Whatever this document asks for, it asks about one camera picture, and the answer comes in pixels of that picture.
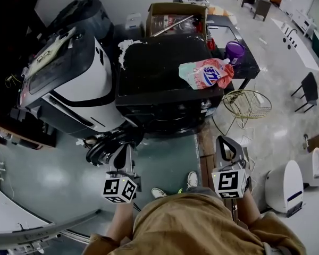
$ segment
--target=forearm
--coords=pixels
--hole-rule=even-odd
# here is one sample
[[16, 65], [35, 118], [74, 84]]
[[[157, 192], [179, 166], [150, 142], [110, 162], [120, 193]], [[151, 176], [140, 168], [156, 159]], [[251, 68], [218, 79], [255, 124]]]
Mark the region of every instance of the forearm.
[[244, 194], [244, 197], [241, 199], [237, 199], [238, 205], [238, 217], [244, 222], [247, 226], [250, 226], [259, 218], [261, 218], [260, 211], [256, 206], [256, 203], [251, 196], [249, 190], [247, 190]]
[[132, 240], [133, 231], [133, 202], [128, 204], [118, 204], [113, 216], [111, 225], [107, 230], [106, 236], [120, 243], [125, 237]]

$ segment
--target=blue logo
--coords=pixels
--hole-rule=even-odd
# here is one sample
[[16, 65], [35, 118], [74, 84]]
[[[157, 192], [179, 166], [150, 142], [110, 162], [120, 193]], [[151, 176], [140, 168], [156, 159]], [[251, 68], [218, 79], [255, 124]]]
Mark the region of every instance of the blue logo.
[[203, 68], [203, 76], [210, 86], [212, 86], [221, 77], [218, 71], [211, 66]]

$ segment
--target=purple lid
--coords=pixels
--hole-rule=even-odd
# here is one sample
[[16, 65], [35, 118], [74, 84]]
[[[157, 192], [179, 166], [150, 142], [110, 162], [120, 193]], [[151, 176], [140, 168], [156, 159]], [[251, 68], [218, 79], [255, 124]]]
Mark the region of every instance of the purple lid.
[[227, 45], [225, 46], [225, 50], [228, 54], [232, 53], [236, 56], [243, 56], [245, 53], [245, 48], [243, 47], [243, 45], [239, 44], [236, 41], [230, 41], [229, 43], [227, 43]]

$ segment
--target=sleeve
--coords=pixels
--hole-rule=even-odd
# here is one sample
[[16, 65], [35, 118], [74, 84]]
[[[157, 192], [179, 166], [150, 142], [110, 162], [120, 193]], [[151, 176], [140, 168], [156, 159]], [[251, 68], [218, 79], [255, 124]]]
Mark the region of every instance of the sleeve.
[[299, 238], [273, 212], [255, 221], [249, 230], [273, 248], [285, 247], [292, 254], [306, 254]]
[[107, 255], [116, 248], [119, 248], [119, 244], [111, 238], [92, 234], [82, 255]]

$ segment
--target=sink faucet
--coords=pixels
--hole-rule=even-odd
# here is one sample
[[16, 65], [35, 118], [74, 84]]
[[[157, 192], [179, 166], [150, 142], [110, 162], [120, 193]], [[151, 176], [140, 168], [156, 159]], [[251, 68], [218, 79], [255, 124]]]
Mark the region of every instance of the sink faucet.
[[296, 34], [298, 34], [298, 31], [294, 28], [294, 29], [292, 29], [292, 30], [289, 32], [289, 34], [287, 35], [287, 37], [289, 37], [293, 31], [296, 31]]

